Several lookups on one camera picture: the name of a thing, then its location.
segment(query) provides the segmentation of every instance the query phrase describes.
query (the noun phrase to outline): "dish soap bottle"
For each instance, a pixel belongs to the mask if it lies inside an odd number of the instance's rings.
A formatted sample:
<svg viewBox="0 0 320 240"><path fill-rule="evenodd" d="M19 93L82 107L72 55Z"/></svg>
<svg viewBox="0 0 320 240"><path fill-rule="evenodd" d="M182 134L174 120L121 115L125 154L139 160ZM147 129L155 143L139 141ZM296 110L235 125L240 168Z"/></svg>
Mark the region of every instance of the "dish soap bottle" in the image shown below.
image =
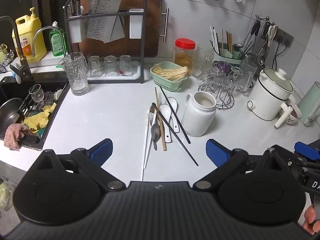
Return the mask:
<svg viewBox="0 0 320 240"><path fill-rule="evenodd" d="M31 16L25 15L16 19L16 24L18 28L19 38L23 54L26 56L28 63L35 63L40 61L47 53L47 48L44 44L43 33L39 33L35 40L35 57L32 56L32 40L36 35L36 32L41 29L41 21L39 17L34 13L35 8L30 9ZM18 53L18 46L16 44L14 31L12 30L13 42Z"/></svg>
<svg viewBox="0 0 320 240"><path fill-rule="evenodd" d="M64 37L64 31L60 27L58 27L58 23L57 22L53 22L52 26L59 29L59 31L62 33L62 38L63 38L63 42L61 42L61 38L60 38L59 32L56 31L56 30L51 30L50 33L49 33L52 54L55 57L57 57L57 56L63 55L62 46L64 46L64 48L65 48L65 50L67 52L67 45L66 45L66 40L65 40L65 37Z"/></svg>

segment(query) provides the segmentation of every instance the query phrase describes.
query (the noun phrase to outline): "plastic bag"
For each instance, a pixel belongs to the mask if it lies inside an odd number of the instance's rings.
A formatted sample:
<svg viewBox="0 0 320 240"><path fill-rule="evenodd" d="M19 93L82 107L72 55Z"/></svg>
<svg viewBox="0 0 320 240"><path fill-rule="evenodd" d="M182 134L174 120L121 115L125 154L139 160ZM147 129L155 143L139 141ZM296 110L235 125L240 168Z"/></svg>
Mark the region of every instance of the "plastic bag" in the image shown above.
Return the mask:
<svg viewBox="0 0 320 240"><path fill-rule="evenodd" d="M0 210L8 211L12 207L12 195L16 184L4 177L0 178L3 180L0 184Z"/></svg>

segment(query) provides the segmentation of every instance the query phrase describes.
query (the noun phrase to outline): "power outlet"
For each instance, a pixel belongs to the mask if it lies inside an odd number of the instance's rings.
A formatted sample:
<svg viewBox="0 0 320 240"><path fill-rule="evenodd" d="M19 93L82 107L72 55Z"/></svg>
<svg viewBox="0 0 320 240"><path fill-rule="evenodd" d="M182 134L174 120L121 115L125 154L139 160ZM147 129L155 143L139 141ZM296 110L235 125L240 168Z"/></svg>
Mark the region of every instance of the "power outlet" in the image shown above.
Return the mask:
<svg viewBox="0 0 320 240"><path fill-rule="evenodd" d="M293 37L290 34L286 33L285 31L281 30L280 28L277 28L274 41L290 48L293 42Z"/></svg>

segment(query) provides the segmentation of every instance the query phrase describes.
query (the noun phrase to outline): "faucet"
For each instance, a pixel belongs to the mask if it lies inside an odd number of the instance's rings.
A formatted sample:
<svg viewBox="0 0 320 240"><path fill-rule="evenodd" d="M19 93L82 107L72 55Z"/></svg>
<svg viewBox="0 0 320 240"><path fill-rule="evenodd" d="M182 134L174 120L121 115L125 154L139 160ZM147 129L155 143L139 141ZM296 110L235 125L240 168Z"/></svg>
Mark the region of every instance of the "faucet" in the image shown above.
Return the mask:
<svg viewBox="0 0 320 240"><path fill-rule="evenodd" d="M20 43L20 38L19 38L19 33L18 33L18 28L16 23L14 22L14 20L12 20L11 17L9 16L2 16L0 17L0 22L1 21L8 21L11 23L12 27L13 27L13 32L14 32L14 36L16 39L16 43L18 46L18 57L20 59L20 63L21 63L21 68L16 68L12 65L10 65L10 68L12 71L14 71L18 76L20 76L22 79L30 79L32 77L32 73L30 71L30 67L27 61L27 58L25 55L23 55L23 51L22 51L22 47L21 47L21 43Z"/></svg>
<svg viewBox="0 0 320 240"><path fill-rule="evenodd" d="M66 54L66 49L64 47L64 42L63 42L63 35L61 33L61 31L56 28L56 27L53 27L53 26L46 26L46 27L43 27L41 28L40 30L38 30L35 34L35 36L33 37L33 40L32 40L32 56L35 57L36 56L36 52L35 52L35 40L36 40L36 37L38 36L38 34L44 30L49 30L49 29L52 29L52 30L56 30L59 35L60 35L60 40L61 40L61 44L62 44L62 50L63 50L63 56L65 57L67 54Z"/></svg>

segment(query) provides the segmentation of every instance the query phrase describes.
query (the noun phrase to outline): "white countertop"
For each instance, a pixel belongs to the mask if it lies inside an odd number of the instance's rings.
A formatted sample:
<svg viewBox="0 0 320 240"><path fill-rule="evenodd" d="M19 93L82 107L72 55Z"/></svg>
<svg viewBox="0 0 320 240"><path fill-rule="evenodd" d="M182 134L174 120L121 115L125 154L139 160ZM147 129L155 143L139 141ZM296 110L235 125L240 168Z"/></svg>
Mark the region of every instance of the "white countertop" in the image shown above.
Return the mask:
<svg viewBox="0 0 320 240"><path fill-rule="evenodd" d="M35 71L51 70L48 67L43 69ZM110 138L114 145L113 154L102 167L126 185L132 180L140 180L146 110L156 101L154 87L153 81L144 84L90 85L89 93L80 97L69 90L50 128L44 149L53 149L56 154L68 154L79 147L89 149ZM197 90L196 79L191 78L183 87L188 88L179 92L165 90L168 97L175 97L178 102L179 119L185 108L186 94ZM158 95L160 103L164 103L159 88ZM144 181L189 181L192 185L216 168L205 152L209 138L229 149L242 148L253 155L262 155L274 144L293 151L297 141L308 144L320 138L317 123L309 128L300 123L293 126L283 124L276 129L276 120L261 120L247 109L246 102L246 96L236 94L234 107L217 110L206 134L199 138L190 137L191 144L186 142L182 132L178 134L198 162L198 167L173 135L173 142L167 144L166 152L162 151L159 141L158 151L151 148ZM0 160L25 171L40 153L24 147L19 152L12 151L0 142Z"/></svg>

